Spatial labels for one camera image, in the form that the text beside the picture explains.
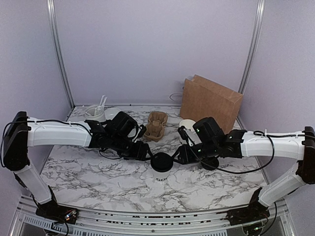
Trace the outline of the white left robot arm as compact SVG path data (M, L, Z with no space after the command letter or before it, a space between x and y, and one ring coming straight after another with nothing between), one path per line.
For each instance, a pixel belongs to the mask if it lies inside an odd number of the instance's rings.
M52 219L62 215L54 193L29 158L29 149L44 146L73 146L100 151L112 150L126 160L146 161L153 156L148 144L140 140L146 127L125 112L109 121L78 122L31 118L19 111L4 128L1 161L43 205Z

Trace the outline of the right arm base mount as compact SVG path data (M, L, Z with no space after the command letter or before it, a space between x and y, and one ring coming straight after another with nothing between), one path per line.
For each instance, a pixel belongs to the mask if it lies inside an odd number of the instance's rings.
M227 211L226 219L231 226L261 220L270 216L268 207L258 201L261 190L262 187L254 191L248 206Z

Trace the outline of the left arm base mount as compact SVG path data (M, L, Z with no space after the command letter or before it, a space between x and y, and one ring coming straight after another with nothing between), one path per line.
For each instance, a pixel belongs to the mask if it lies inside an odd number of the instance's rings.
M56 220L60 223L75 224L78 216L78 209L68 206L61 206L57 203L55 194L50 186L48 186L52 198L45 204L35 202L37 209L35 214L47 219Z

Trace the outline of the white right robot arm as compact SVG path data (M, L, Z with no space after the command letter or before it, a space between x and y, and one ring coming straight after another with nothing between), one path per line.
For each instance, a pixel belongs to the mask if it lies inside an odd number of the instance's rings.
M315 182L315 131L306 126L293 133L267 133L262 131L231 130L224 134L213 117L196 122L193 129L200 142L195 143L180 126L178 133L185 141L179 147L177 162L188 164L200 161L210 169L217 169L211 162L217 158L243 158L252 156L286 157L295 164L281 177L265 187L257 189L244 209L248 220L255 220L279 198L306 184Z

